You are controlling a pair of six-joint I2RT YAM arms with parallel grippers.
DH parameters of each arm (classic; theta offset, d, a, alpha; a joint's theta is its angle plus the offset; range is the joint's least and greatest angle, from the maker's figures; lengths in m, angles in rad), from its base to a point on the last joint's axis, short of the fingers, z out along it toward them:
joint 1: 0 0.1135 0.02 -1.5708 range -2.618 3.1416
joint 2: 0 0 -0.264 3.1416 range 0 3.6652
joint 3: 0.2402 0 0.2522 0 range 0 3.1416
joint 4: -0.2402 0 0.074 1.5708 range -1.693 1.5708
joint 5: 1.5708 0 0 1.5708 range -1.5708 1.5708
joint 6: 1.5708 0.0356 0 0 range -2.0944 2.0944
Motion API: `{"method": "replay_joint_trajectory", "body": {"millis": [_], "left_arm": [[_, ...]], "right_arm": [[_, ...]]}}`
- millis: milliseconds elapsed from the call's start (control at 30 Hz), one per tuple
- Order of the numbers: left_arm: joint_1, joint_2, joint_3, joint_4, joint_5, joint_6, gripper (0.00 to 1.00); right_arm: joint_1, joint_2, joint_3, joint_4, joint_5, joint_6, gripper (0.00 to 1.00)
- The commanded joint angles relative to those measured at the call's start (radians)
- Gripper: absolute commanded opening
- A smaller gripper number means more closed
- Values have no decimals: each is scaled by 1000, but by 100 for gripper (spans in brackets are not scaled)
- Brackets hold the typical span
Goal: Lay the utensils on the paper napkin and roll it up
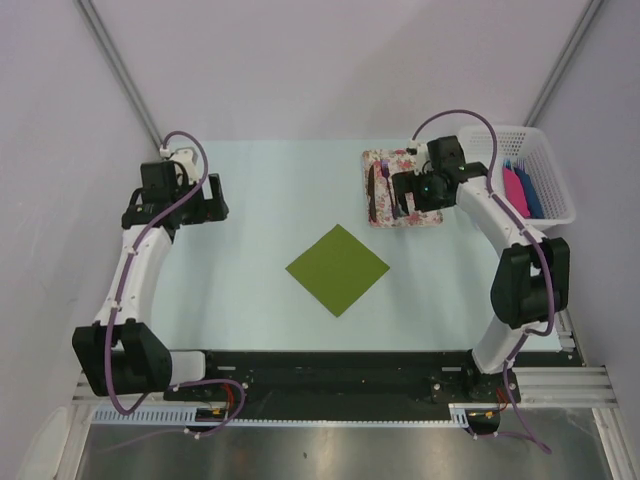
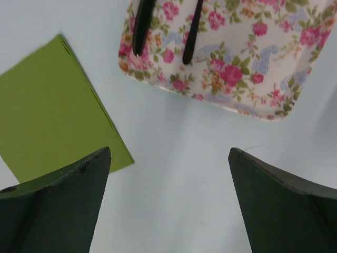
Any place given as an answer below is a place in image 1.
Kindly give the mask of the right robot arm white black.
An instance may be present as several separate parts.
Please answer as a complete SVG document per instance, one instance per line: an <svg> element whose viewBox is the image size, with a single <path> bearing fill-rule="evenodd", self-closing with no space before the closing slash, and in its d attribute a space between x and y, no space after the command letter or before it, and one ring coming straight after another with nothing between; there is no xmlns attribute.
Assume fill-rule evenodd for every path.
<svg viewBox="0 0 640 480"><path fill-rule="evenodd" d="M490 290L494 317L472 349L475 366L461 376L463 393L484 401L497 389L495 374L509 368L530 336L545 337L568 302L570 251L526 222L493 186L493 164L469 163L457 137L409 141L407 153L420 171L393 175L394 211L466 212L499 257Z"/></svg>

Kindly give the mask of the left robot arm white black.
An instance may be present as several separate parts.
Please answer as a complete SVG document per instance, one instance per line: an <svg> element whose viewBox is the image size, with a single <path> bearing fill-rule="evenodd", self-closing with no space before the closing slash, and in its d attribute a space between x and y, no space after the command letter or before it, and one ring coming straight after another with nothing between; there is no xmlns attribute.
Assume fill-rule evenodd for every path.
<svg viewBox="0 0 640 480"><path fill-rule="evenodd" d="M220 177L208 175L204 195L187 161L141 165L142 184L121 218L121 256L103 306L88 326L75 329L73 350L99 397L163 392L180 384L197 398L214 397L221 376L198 350L172 351L151 329L151 310L162 265L183 226L223 221Z"/></svg>

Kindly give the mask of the green paper napkin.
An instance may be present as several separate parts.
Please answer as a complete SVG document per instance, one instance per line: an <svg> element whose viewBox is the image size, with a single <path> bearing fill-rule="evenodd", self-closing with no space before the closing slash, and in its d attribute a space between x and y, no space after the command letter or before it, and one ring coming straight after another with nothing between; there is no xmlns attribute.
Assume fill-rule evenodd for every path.
<svg viewBox="0 0 640 480"><path fill-rule="evenodd" d="M333 316L339 317L390 267L337 224L305 250L286 271Z"/></svg>

